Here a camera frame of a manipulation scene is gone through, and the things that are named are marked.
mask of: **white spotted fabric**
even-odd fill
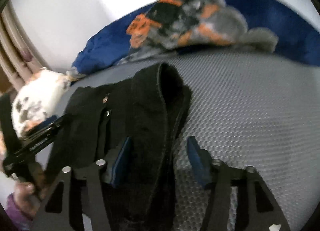
[[[186,124],[174,146],[174,230],[200,230],[208,191],[196,183],[186,138],[229,166],[252,165],[271,189],[292,231],[300,230],[320,200],[320,69],[264,53],[207,50],[104,70],[77,82],[99,86],[133,76],[159,60],[177,67],[192,93]],[[228,230],[234,229],[236,192]]]
[[[24,85],[12,103],[12,124],[17,136],[53,115],[61,96],[69,89],[64,74],[42,68]]]

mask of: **finger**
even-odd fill
[[[33,194],[35,187],[30,182],[17,182],[14,189],[14,197],[16,200],[25,200],[26,197]]]
[[[43,200],[43,199],[45,198],[48,190],[49,190],[49,187],[48,187],[48,186],[44,187],[44,188],[41,190],[41,192],[40,192],[40,199],[41,199],[41,200]]]
[[[34,195],[30,195],[27,200],[21,201],[19,204],[17,203],[17,206],[26,215],[34,218],[40,207],[40,202]]]
[[[28,167],[33,176],[36,186],[39,187],[40,189],[44,188],[45,175],[41,165],[38,162],[34,162],[34,163],[29,163]]]

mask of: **black metal frame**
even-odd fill
[[[212,159],[207,150],[200,149],[194,136],[188,137],[187,150],[197,181],[211,190],[201,231],[227,231],[231,187],[238,187],[235,231],[268,230],[272,225],[281,225],[281,231],[290,230],[279,204],[254,167],[241,170]]]
[[[20,141],[20,148],[17,151],[8,149],[7,156],[3,161],[3,169],[8,177],[13,173],[24,181],[35,183],[29,164],[34,162],[35,156],[54,141],[59,129],[68,123],[68,115],[63,115],[43,129],[31,132]]]
[[[92,230],[111,231],[100,179],[106,166],[105,160],[98,160],[79,170],[64,167],[42,201],[31,231],[84,231],[80,193],[83,179],[88,189]]]

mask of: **black strap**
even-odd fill
[[[21,149],[22,146],[12,125],[11,103],[8,93],[0,97],[0,123],[7,154],[13,154]]]
[[[110,147],[106,147],[109,143],[108,138],[110,136],[110,114],[111,111],[109,110],[106,110],[101,114],[100,124],[98,128],[96,160],[103,159],[103,157],[107,154],[105,149],[110,149]]]

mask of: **blue cushion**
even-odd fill
[[[320,34],[290,8],[277,0],[225,1],[244,15],[248,29],[266,27],[279,37],[275,53],[303,64],[320,66]],[[104,27],[88,40],[72,66],[78,73],[89,75],[117,64],[129,52],[128,26],[138,14],[152,6],[144,6]]]

